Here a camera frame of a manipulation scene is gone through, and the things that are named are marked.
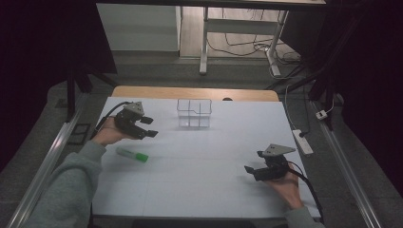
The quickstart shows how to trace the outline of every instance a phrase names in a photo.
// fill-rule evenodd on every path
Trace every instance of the green marker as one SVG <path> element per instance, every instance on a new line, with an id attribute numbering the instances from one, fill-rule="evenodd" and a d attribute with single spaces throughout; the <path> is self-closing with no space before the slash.
<path id="1" fill-rule="evenodd" d="M 147 162 L 148 156 L 135 151 L 128 151 L 126 149 L 121 148 L 120 146 L 116 148 L 116 153 L 119 155 L 128 157 L 133 160 L 138 160 L 140 162 Z"/>

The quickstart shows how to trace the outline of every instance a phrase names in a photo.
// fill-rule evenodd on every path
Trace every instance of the floor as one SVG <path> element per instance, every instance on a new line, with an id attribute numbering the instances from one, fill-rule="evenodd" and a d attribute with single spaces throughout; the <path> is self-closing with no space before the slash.
<path id="1" fill-rule="evenodd" d="M 278 11 L 263 9 L 209 8 L 208 18 L 273 22 L 278 20 Z M 202 52 L 202 30 L 203 8 L 184 7 L 181 34 L 181 57 L 200 58 Z M 207 35 L 209 42 L 207 54 L 208 57 L 213 58 L 240 57 L 265 59 L 266 56 L 263 52 L 263 46 L 270 45 L 272 38 L 273 36 L 270 35 L 225 34 L 209 32 Z M 252 44 L 253 42 L 254 44 L 260 44 L 260 46 L 254 47 L 254 44 Z M 287 58 L 298 58 L 298 54 L 281 41 L 278 41 L 277 51 L 279 56 L 283 56 L 283 54 L 287 53 Z"/>
<path id="2" fill-rule="evenodd" d="M 248 18 L 253 14 L 250 11 L 246 13 L 249 13 Z M 249 38 L 247 37 L 244 40 L 234 39 L 231 42 L 249 41 Z M 221 41 L 221 46 L 218 47 L 225 48 L 226 44 L 224 42 L 224 40 Z M 253 47 L 250 46 L 231 50 L 246 52 L 247 48 L 253 50 Z M 213 51 L 209 51 L 208 53 L 209 56 L 214 57 Z M 195 58 L 198 54 L 191 54 L 189 50 L 188 54 L 184 56 L 187 56 L 187 58 L 163 55 L 155 56 L 153 54 L 139 56 L 130 53 L 115 52 L 114 57 L 118 68 L 118 75 L 109 76 L 119 84 L 129 86 L 265 89 L 277 81 L 270 77 L 268 73 L 267 60 L 259 56 L 251 58 L 232 58 L 233 56 L 231 56 L 229 58 L 230 55 L 226 55 L 221 58 L 211 58 L 208 61 L 208 73 L 203 77 L 199 75 L 199 60 Z M 279 67 L 281 73 L 287 74 L 294 66 L 280 65 Z M 305 77 L 306 73 L 302 72 L 296 78 L 288 80 L 279 86 L 285 87 L 292 84 Z M 93 76 L 90 76 L 90 80 L 94 88 L 89 94 L 86 108 L 78 124 L 90 124 L 91 128 L 93 128 L 113 88 Z M 288 108 L 293 125 L 304 131 L 309 131 L 306 138 L 315 154 L 310 157 L 301 155 L 301 157 L 305 164 L 307 175 L 314 185 L 324 208 L 325 225 L 328 228 L 370 227 L 363 219 L 361 211 L 357 206 L 357 201 L 340 171 L 334 152 L 324 136 L 320 122 L 315 117 L 315 111 L 313 111 L 306 99 L 310 86 L 306 85 L 287 95 L 279 94 L 279 98 L 284 103 L 284 106 Z M 349 127 L 344 124 L 340 115 L 343 108 L 342 100 L 336 99 L 335 104 L 333 110 L 334 132 L 354 169 L 359 184 L 364 189 L 382 224 L 381 227 L 400 228 L 401 224 L 403 224 L 402 198 L 395 191 L 365 146 L 356 138 Z M 322 103 L 319 101 L 316 105 L 321 106 Z M 7 226 L 12 214 L 26 193 L 36 170 L 38 170 L 55 136 L 66 120 L 66 114 L 66 84 L 56 85 L 48 93 L 48 104 L 44 108 L 38 122 L 32 128 L 31 133 L 8 167 L 0 173 L 0 227 Z M 65 147 L 58 163 L 63 160 L 66 154 L 81 148 L 80 144 L 73 144 L 76 140 L 74 137 L 69 138 L 71 143 Z M 95 222 L 102 227 L 110 228 L 138 227 L 136 225 L 139 224 L 142 227 L 152 225 L 150 221 L 144 223 L 144 221 L 133 221 L 132 218 L 96 218 Z M 272 221 L 269 219 L 253 220 L 251 222 L 257 228 L 275 227 L 284 223 L 283 220 Z M 192 225 L 186 223 L 177 224 L 177 227 L 189 226 Z M 221 224 L 221 227 L 226 226 L 234 227 L 234 224 Z"/>

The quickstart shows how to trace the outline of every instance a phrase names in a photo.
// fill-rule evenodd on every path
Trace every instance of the wall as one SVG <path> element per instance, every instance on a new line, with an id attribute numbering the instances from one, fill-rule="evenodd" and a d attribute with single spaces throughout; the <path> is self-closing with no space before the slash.
<path id="1" fill-rule="evenodd" d="M 97 4 L 97 8 L 110 49 L 179 50 L 179 7 Z"/>

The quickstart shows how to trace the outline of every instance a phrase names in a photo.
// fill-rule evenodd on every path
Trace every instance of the person's arm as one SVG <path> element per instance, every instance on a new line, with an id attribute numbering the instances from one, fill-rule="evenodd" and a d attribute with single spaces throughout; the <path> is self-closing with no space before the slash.
<path id="1" fill-rule="evenodd" d="M 315 222 L 304 206 L 298 188 L 298 177 L 288 172 L 280 180 L 265 181 L 278 192 L 279 196 L 287 203 L 290 211 L 285 213 L 289 228 L 324 228 L 320 222 Z"/>
<path id="2" fill-rule="evenodd" d="M 101 173 L 105 146 L 129 138 L 106 120 L 98 134 L 79 153 L 57 167 L 24 227 L 86 227 L 90 205 Z"/>

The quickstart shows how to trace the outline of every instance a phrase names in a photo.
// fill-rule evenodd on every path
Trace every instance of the black cable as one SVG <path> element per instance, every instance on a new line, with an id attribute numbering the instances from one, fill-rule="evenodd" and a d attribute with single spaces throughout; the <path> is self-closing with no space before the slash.
<path id="1" fill-rule="evenodd" d="M 305 132 L 301 132 L 301 134 L 303 133 L 302 136 L 304 136 L 311 131 L 311 123 L 309 121 L 308 108 L 306 107 L 305 85 L 302 86 L 302 91 L 303 91 L 303 102 L 304 102 L 304 107 L 305 107 L 306 120 L 308 122 L 308 130 Z"/>
<path id="2" fill-rule="evenodd" d="M 298 176 L 299 178 L 301 178 L 306 183 L 306 185 L 308 185 L 308 188 L 311 191 L 312 196 L 314 197 L 315 203 L 317 204 L 317 210 L 319 211 L 319 214 L 320 214 L 320 222 L 323 224 L 324 219 L 323 219 L 322 206 L 320 205 L 319 199 L 317 198 L 317 193 L 314 190 L 314 186 L 312 186 L 312 184 L 309 182 L 309 180 L 307 178 L 305 178 L 305 176 L 303 176 L 302 174 L 300 174 L 296 170 L 294 170 L 292 168 L 288 168 L 288 172 Z"/>
<path id="3" fill-rule="evenodd" d="M 251 54 L 256 53 L 256 52 L 259 51 L 258 49 L 255 49 L 254 51 L 252 51 L 252 52 L 250 52 L 250 53 L 246 53 L 246 54 L 237 54 L 237 53 L 233 53 L 233 52 L 230 52 L 230 51 L 227 51 L 227 50 L 215 49 L 215 48 L 213 48 L 213 47 L 210 45 L 210 42 L 208 41 L 208 39 L 207 39 L 207 45 L 208 45 L 210 48 L 212 48 L 213 50 L 215 50 L 215 51 L 220 51 L 220 52 L 224 52 L 224 53 L 232 54 L 232 55 L 236 55 L 236 56 L 247 56 L 247 55 L 251 55 Z"/>
<path id="4" fill-rule="evenodd" d="M 277 51 L 275 51 L 275 53 L 276 53 L 276 55 L 277 55 L 277 58 L 276 58 L 276 59 L 277 59 L 281 64 L 283 64 L 283 65 L 300 64 L 300 62 L 301 62 L 300 60 L 286 60 L 286 59 L 284 58 L 284 56 L 285 56 L 286 54 L 297 53 L 296 51 L 285 52 L 285 53 L 282 55 L 282 58 L 278 56 Z"/>
<path id="5" fill-rule="evenodd" d="M 271 45 L 269 44 L 264 44 L 264 43 L 253 43 L 253 49 L 262 49 L 262 48 L 270 48 Z"/>
<path id="6" fill-rule="evenodd" d="M 292 77 L 294 77 L 295 75 L 297 75 L 297 74 L 299 74 L 303 69 L 305 68 L 305 66 L 304 65 L 298 65 L 298 66 L 296 66 L 296 67 L 294 67 L 294 69 L 290 72 L 290 73 L 288 73 L 285 77 L 284 77 L 284 79 L 285 78 L 292 78 Z M 269 90 L 269 89 L 272 89 L 273 88 L 273 86 L 275 86 L 277 83 L 279 83 L 280 81 L 277 81 L 277 82 L 274 82 L 274 83 L 272 83 L 272 84 L 270 84 L 269 86 L 267 86 L 264 90 Z"/>
<path id="7" fill-rule="evenodd" d="M 295 164 L 294 162 L 292 162 L 292 161 L 288 161 L 289 163 L 291 163 L 291 164 L 293 164 L 293 165 L 295 165 L 298 169 L 299 169 L 299 172 L 302 174 L 302 175 L 304 175 L 303 174 L 303 172 L 302 172 L 302 169 L 297 165 L 297 164 Z"/>
<path id="8" fill-rule="evenodd" d="M 224 8 L 222 8 L 221 11 L 222 11 L 222 19 L 226 18 L 226 15 L 225 15 L 225 12 L 224 12 Z M 253 15 L 253 17 L 252 17 L 251 19 L 255 18 L 256 11 L 257 11 L 257 10 L 254 9 L 254 15 Z M 263 19 L 264 11 L 265 11 L 265 9 L 261 12 L 260 21 Z M 272 40 L 273 40 L 273 39 L 267 39 L 267 40 L 260 40 L 260 41 L 257 41 L 256 39 L 257 39 L 258 36 L 255 35 L 255 39 L 254 39 L 254 41 L 252 41 L 252 42 L 230 44 L 230 43 L 228 42 L 227 33 L 224 33 L 224 34 L 225 34 L 225 41 L 226 41 L 226 43 L 227 43 L 228 46 L 250 45 L 250 44 L 255 44 L 256 42 L 265 42 L 265 41 L 272 41 Z"/>
<path id="9" fill-rule="evenodd" d="M 224 18 L 224 17 L 225 17 L 225 12 L 224 12 L 224 9 L 222 9 L 222 18 Z M 323 58 L 321 58 L 322 54 L 327 53 L 327 50 L 338 40 L 339 36 L 343 33 L 343 30 L 344 30 L 344 27 L 340 27 L 335 32 L 335 36 L 333 37 L 333 39 L 330 40 L 326 45 L 324 45 L 319 51 L 317 51 L 315 56 L 308 57 L 308 58 L 306 58 L 304 60 L 288 61 L 288 60 L 284 59 L 284 55 L 287 54 L 287 53 L 285 53 L 282 58 L 278 56 L 277 59 L 283 65 L 304 64 L 307 67 L 308 66 L 314 66 L 316 63 L 318 63 L 318 62 L 323 60 Z M 265 42 L 265 41 L 273 40 L 273 39 L 268 39 L 268 40 L 256 41 L 256 39 L 257 39 L 257 35 L 255 35 L 255 39 L 254 39 L 253 42 L 230 44 L 228 42 L 228 39 L 227 39 L 227 34 L 225 33 L 225 40 L 226 40 L 226 43 L 227 43 L 228 46 L 254 44 L 255 51 L 251 52 L 251 53 L 246 53 L 246 54 L 237 54 L 237 53 L 233 53 L 233 52 L 226 51 L 226 50 L 221 50 L 221 49 L 215 49 L 215 50 L 225 52 L 225 53 L 228 53 L 228 54 L 232 54 L 232 55 L 236 55 L 236 56 L 246 56 L 246 55 L 250 55 L 250 54 L 253 54 L 253 53 L 257 52 L 257 51 L 261 50 L 262 48 L 269 48 L 270 47 L 270 45 L 268 45 L 268 44 L 267 45 L 266 44 L 255 44 L 256 42 Z"/>
<path id="10" fill-rule="evenodd" d="M 117 104 L 116 106 L 114 106 L 112 109 L 110 109 L 109 112 L 106 113 L 106 115 L 104 115 L 104 117 L 100 120 L 100 122 L 95 126 L 94 131 L 92 132 L 92 136 L 91 139 L 98 133 L 98 131 L 100 131 L 101 127 L 104 125 L 106 119 L 110 116 L 110 114 L 112 114 L 113 111 L 116 110 L 116 108 L 122 106 L 122 105 L 128 105 L 131 102 L 122 102 L 120 104 Z"/>
<path id="11" fill-rule="evenodd" d="M 248 12 L 249 12 L 249 11 L 253 11 L 253 12 L 252 12 L 252 17 L 251 17 L 250 20 L 255 19 L 256 12 L 257 12 L 258 10 L 257 10 L 257 9 L 249 9 Z"/>

